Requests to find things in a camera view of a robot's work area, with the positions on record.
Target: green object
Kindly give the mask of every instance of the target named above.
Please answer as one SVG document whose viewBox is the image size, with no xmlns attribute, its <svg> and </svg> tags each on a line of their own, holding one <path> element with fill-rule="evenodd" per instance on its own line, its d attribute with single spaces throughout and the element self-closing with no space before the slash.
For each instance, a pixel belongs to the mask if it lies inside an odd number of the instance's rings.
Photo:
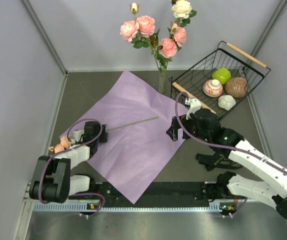
<svg viewBox="0 0 287 240">
<path fill-rule="evenodd" d="M 219 82 L 224 85 L 226 84 L 230 79 L 232 78 L 232 74 L 230 73 L 230 71 L 225 68 L 222 67 L 218 70 L 216 70 L 213 74 L 212 74 L 212 79 L 217 79 L 219 80 Z"/>
</svg>

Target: wire basket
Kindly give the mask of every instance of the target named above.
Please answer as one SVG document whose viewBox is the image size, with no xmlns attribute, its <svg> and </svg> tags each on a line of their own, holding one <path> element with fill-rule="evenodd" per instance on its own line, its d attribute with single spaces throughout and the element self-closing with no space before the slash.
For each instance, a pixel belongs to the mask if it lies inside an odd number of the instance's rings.
<svg viewBox="0 0 287 240">
<path fill-rule="evenodd" d="M 212 79 L 212 74 L 220 69 L 226 68 L 230 71 L 231 77 L 241 77 L 247 81 L 247 93 L 242 98 L 235 98 L 236 105 L 230 110 L 225 110 L 218 106 L 218 97 L 210 97 L 203 91 L 203 85 L 207 80 Z M 189 97 L 195 97 L 201 101 L 203 108 L 210 108 L 216 113 L 219 120 L 238 106 L 252 91 L 262 82 L 271 71 L 266 64 L 240 50 L 231 43 L 221 41 L 217 49 L 197 62 L 176 79 L 169 78 L 171 82 L 170 97 L 176 99 L 178 93 L 187 92 Z M 227 95 L 225 87 L 222 94 Z M 179 102 L 183 104 L 185 97 L 182 96 Z"/>
</svg>

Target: gray table surface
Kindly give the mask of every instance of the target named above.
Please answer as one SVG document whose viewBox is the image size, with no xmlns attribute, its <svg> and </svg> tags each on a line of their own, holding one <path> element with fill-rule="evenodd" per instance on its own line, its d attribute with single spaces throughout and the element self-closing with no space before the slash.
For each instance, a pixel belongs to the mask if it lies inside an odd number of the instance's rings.
<svg viewBox="0 0 287 240">
<path fill-rule="evenodd" d="M 182 71 L 169 71 L 169 76 L 178 76 Z M 136 71 L 135 75 L 153 87 L 158 80 L 155 71 Z M 114 85 L 121 72 L 70 73 L 65 86 L 52 144 L 59 142 L 61 135 L 79 119 L 96 101 Z M 166 85 L 170 93 L 170 82 Z M 244 100 L 222 122 L 248 139 L 262 151 L 259 135 L 247 100 Z M 186 140 L 154 181 L 215 181 L 224 169 L 206 171 L 195 160 L 197 153 L 211 154 L 207 146 Z M 258 180 L 247 169 L 235 172 Z M 89 164 L 82 163 L 72 173 L 88 173 L 96 180 L 106 181 Z M 65 216 L 65 212 L 34 212 L 32 219 L 42 231 L 51 223 Z M 61 219 L 42 235 L 35 234 L 30 223 L 27 240 L 287 240 L 287 221 L 278 213 L 261 203 L 247 203 L 233 219 L 221 219 L 218 213 L 107 213 L 85 220 L 79 216 Z"/>
<path fill-rule="evenodd" d="M 179 76 L 183 71 L 168 71 L 168 76 Z M 122 72 L 82 72 L 69 73 L 65 90 L 63 93 L 57 122 L 55 125 L 52 145 L 59 143 L 59 136 L 66 131 L 76 120 L 88 111 L 98 100 L 100 100 L 118 80 Z M 158 82 L 156 71 L 135 71 L 136 76 L 143 79 L 151 86 Z M 166 95 L 170 95 L 171 83 L 166 81 Z M 255 148 L 262 151 L 262 145 L 252 116 L 248 101 L 245 99 L 228 114 L 221 122 L 222 126 L 232 128 L 248 141 Z M 192 139 L 186 140 L 176 154 L 172 157 L 165 168 L 156 177 L 156 182 L 173 181 L 215 181 L 224 169 L 206 171 L 205 167 L 196 160 L 196 154 L 212 154 L 213 151 Z M 235 171 L 236 173 L 250 179 L 256 180 L 245 168 Z M 88 163 L 83 162 L 72 170 L 72 174 L 92 174 L 98 182 L 106 181 Z"/>
</svg>

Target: purple cloth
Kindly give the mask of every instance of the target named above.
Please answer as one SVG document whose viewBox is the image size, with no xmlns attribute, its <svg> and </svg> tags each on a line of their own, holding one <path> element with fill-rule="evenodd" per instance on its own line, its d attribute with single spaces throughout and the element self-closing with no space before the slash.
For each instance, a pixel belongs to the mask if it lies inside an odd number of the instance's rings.
<svg viewBox="0 0 287 240">
<path fill-rule="evenodd" d="M 181 104 L 178 111 L 180 115 L 187 113 Z M 97 119 L 107 124 L 109 130 L 158 118 L 109 131 L 108 142 L 100 144 L 87 162 L 134 204 L 183 143 L 182 139 L 173 142 L 166 134 L 173 116 L 174 100 L 124 71 L 111 90 L 80 120 Z M 83 129 L 84 125 L 81 122 L 72 130 Z"/>
</svg>

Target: pink flower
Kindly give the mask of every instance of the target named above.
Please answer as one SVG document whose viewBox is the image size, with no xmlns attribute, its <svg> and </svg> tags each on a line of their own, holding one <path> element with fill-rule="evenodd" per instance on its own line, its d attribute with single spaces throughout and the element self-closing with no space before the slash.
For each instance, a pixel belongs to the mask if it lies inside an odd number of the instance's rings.
<svg viewBox="0 0 287 240">
<path fill-rule="evenodd" d="M 63 150 L 65 150 L 65 148 L 63 146 L 61 146 L 60 144 L 57 144 L 55 147 L 54 147 L 54 153 L 60 153 L 62 152 Z"/>
<path fill-rule="evenodd" d="M 171 27 L 171 31 L 175 32 L 178 28 L 178 24 L 177 23 L 174 23 Z"/>
<path fill-rule="evenodd" d="M 139 31 L 144 38 L 148 38 L 155 32 L 155 20 L 150 16 L 141 16 L 137 18 Z"/>
<path fill-rule="evenodd" d="M 175 42 L 170 38 L 162 39 L 160 46 L 162 46 L 162 49 L 159 50 L 159 53 L 167 59 L 173 57 L 178 50 Z"/>
<path fill-rule="evenodd" d="M 183 27 L 178 27 L 173 34 L 173 38 L 179 47 L 182 47 L 187 40 L 186 30 Z"/>
<path fill-rule="evenodd" d="M 67 136 L 62 136 L 62 137 L 60 138 L 60 144 L 61 144 L 61 146 L 63 146 L 65 149 L 68 149 L 68 148 L 70 148 L 70 146 L 71 146 L 71 144 L 70 144 L 70 142 L 69 142 Z"/>
<path fill-rule="evenodd" d="M 120 35 L 122 38 L 129 43 L 132 42 L 133 38 L 138 33 L 139 24 L 135 21 L 125 21 L 120 28 Z"/>
</svg>

